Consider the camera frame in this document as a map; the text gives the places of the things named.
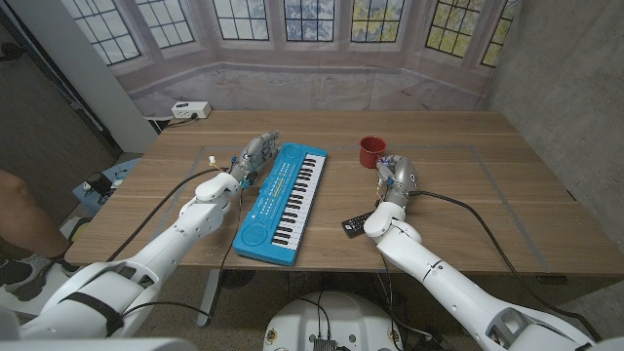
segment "red cup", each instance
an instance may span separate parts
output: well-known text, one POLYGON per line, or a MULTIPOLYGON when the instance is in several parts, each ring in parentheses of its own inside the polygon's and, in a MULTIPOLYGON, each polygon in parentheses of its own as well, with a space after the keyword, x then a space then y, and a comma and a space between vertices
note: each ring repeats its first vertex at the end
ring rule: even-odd
POLYGON ((375 163, 386 150, 386 141, 379 136, 365 136, 360 140, 360 163, 366 168, 376 168, 375 163))

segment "window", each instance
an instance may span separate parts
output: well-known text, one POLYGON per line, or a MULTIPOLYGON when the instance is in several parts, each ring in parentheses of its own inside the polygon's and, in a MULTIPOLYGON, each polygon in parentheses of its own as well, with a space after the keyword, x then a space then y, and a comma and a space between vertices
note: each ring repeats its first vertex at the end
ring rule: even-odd
POLYGON ((463 58, 484 0, 440 0, 429 29, 427 48, 463 58))
POLYGON ((494 30, 494 34, 492 35, 489 45, 487 46, 486 55, 482 61, 483 64, 496 67, 496 64, 498 63, 498 55, 500 54, 500 50, 503 48, 503 42, 505 41, 511 22, 514 20, 514 15, 516 14, 516 5, 518 5, 518 0, 507 0, 505 9, 503 9, 503 13, 500 15, 500 19, 498 20, 496 30, 494 30))
POLYGON ((178 0, 136 0, 136 3, 161 49, 194 40, 178 0))
POLYGON ((284 0, 287 41, 333 41, 334 0, 284 0))
POLYGON ((404 0, 355 0, 351 22, 351 41, 356 43, 394 43, 404 0))
POLYGON ((140 55, 112 0, 62 0, 62 4, 107 65, 140 55))
POLYGON ((264 0, 213 0, 225 40, 269 40, 264 0))

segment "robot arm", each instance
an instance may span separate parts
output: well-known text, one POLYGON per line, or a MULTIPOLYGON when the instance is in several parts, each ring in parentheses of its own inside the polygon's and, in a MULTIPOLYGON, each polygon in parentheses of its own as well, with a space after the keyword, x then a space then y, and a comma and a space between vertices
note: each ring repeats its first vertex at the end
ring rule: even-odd
POLYGON ((125 311, 158 299, 163 283, 198 240, 217 230, 250 176, 278 151, 279 132, 256 137, 228 173, 203 182, 175 223, 136 255, 89 265, 48 300, 39 317, 19 329, 21 339, 131 336, 151 307, 125 311))
POLYGON ((408 197, 417 186, 413 165, 405 157, 390 156, 378 161, 377 168, 388 189, 365 231, 381 253, 434 295, 484 350, 575 350, 594 345, 555 316, 489 295, 423 247, 418 232, 404 222, 408 197))

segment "black remote control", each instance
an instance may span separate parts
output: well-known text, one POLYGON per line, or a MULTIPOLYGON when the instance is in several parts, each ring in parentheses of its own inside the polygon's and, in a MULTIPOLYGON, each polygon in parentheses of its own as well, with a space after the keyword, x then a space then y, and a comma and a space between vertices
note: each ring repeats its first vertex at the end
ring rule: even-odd
POLYGON ((372 215, 374 211, 367 214, 358 215, 351 219, 347 219, 342 222, 342 229, 347 233, 349 238, 355 238, 356 236, 364 233, 364 222, 372 215))

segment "power strip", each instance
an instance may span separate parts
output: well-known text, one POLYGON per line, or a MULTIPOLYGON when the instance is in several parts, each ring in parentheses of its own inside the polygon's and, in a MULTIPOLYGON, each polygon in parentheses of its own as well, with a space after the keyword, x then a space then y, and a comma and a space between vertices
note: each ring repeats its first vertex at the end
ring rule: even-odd
POLYGON ((179 101, 172 107, 174 118, 183 119, 191 118, 193 113, 197 113, 197 118, 208 118, 211 111, 207 101, 179 101))

